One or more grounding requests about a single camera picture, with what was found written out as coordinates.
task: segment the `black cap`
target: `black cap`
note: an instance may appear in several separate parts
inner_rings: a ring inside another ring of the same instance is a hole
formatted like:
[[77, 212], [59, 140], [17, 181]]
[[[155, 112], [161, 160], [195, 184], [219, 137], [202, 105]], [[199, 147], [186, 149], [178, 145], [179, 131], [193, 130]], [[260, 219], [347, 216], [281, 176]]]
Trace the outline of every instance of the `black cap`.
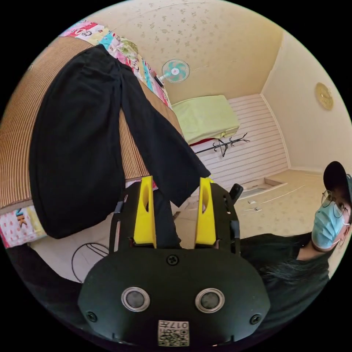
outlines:
[[324, 185], [329, 191], [342, 187], [349, 194], [349, 204], [352, 206], [352, 177], [346, 174], [344, 167], [338, 162], [331, 162], [324, 171]]

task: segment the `screw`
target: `screw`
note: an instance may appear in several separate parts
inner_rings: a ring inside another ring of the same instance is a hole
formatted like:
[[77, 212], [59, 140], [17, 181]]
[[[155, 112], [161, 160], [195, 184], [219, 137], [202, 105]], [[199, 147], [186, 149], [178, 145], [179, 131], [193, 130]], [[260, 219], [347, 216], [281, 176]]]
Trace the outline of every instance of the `screw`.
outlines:
[[254, 314], [252, 317], [251, 317], [251, 319], [250, 319], [250, 323], [252, 324], [252, 325], [255, 325], [255, 324], [258, 324], [259, 322], [260, 322], [260, 320], [261, 320], [261, 315], [260, 314]]
[[98, 318], [96, 317], [96, 315], [93, 312], [87, 312], [86, 317], [92, 323], [95, 323], [98, 320]]
[[166, 261], [169, 265], [176, 265], [179, 262], [179, 259], [177, 258], [176, 255], [171, 254], [170, 256], [167, 257]]

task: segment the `light green blanket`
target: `light green blanket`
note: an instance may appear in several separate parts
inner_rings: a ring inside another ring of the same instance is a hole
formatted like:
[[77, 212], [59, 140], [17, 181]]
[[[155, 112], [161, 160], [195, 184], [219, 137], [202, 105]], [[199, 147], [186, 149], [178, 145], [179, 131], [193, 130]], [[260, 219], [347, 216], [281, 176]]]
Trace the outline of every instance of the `light green blanket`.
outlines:
[[188, 144], [230, 137], [239, 128], [237, 115], [223, 95], [187, 99], [174, 104], [172, 110]]

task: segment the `eyeglasses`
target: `eyeglasses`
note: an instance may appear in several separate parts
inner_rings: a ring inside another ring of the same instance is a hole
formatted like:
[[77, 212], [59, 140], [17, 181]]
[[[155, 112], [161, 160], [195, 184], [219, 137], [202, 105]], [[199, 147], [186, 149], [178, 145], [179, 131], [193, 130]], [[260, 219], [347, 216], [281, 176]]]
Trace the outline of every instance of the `eyeglasses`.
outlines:
[[[322, 196], [322, 206], [324, 208], [326, 208], [327, 206], [330, 205], [330, 203], [333, 201], [333, 200], [336, 200], [334, 197], [333, 197], [333, 194], [326, 190], [324, 193], [323, 193], [323, 196]], [[335, 217], [337, 218], [340, 218], [343, 213], [347, 211], [346, 207], [343, 205], [343, 204], [334, 204], [334, 215]]]

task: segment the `colorful bedsheet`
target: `colorful bedsheet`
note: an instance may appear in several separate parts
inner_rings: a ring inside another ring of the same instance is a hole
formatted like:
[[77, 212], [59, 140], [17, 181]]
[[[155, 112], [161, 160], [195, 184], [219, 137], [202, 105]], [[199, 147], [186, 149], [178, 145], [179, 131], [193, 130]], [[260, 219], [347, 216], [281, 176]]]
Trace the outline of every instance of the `colorful bedsheet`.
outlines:
[[87, 20], [74, 24], [59, 37], [79, 38], [92, 45], [103, 44], [114, 58], [130, 66], [135, 76], [172, 109], [166, 89], [158, 85], [151, 74], [152, 69], [138, 53], [137, 46], [127, 38], [120, 38], [107, 27]]
[[19, 208], [0, 216], [0, 236], [6, 248], [46, 236], [34, 206]]

